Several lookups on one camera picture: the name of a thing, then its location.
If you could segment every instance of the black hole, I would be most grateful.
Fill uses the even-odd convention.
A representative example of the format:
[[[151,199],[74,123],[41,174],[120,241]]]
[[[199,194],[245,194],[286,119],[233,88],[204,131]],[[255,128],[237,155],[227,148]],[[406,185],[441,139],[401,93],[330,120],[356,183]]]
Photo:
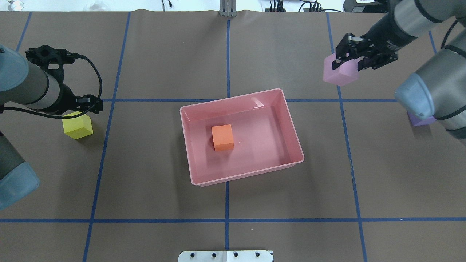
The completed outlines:
[[[41,51],[41,56],[48,56],[48,51],[47,50],[42,50]]]

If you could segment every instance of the white bracket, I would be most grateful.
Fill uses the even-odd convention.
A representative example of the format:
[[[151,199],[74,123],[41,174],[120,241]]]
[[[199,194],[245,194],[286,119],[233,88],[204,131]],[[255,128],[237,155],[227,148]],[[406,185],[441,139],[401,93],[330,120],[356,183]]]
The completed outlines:
[[[178,262],[274,262],[274,252],[267,250],[242,251],[184,251]]]
[[[236,16],[236,0],[220,0],[220,16],[235,17]]]

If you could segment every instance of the cube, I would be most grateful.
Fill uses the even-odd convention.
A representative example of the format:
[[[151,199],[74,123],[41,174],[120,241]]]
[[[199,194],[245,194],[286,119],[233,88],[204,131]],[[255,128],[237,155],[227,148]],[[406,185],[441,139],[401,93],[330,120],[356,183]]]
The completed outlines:
[[[408,116],[413,126],[429,125],[437,121],[435,117],[429,117],[427,119],[421,120],[416,115],[411,114],[410,112],[408,112]]]
[[[74,116],[81,112],[73,112],[71,114],[65,115],[65,117]],[[65,134],[72,139],[79,139],[92,135],[94,131],[92,130],[92,123],[90,117],[87,115],[82,115],[77,118],[71,119],[62,119],[63,131]]]
[[[234,148],[233,131],[230,124],[213,126],[212,138],[215,151],[232,150]]]
[[[359,78],[357,63],[359,59],[353,59],[345,62],[339,68],[333,70],[332,62],[335,60],[335,53],[324,59],[323,62],[323,80],[335,85],[343,86]]]

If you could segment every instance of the gray table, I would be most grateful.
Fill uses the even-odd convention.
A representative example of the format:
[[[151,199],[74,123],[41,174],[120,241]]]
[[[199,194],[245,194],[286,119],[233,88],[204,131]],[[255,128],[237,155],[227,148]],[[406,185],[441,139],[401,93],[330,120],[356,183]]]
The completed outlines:
[[[76,141],[59,120],[0,116],[41,179],[0,212],[0,261],[176,261],[181,250],[228,248],[273,250],[276,261],[466,260],[466,151],[439,124],[411,127],[393,100],[449,24],[348,86],[322,81],[333,45],[380,17],[2,13],[2,44],[89,57],[105,102],[90,115],[95,133]],[[84,61],[65,67],[65,83],[97,92]],[[193,186],[179,108],[273,88],[306,160]]]

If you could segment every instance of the orange cube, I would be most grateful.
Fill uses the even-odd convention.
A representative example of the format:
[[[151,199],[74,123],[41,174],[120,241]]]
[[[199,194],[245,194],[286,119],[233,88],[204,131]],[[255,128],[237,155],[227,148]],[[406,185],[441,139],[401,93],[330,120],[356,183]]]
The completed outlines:
[[[232,150],[234,146],[232,125],[212,127],[213,147],[215,151]]]

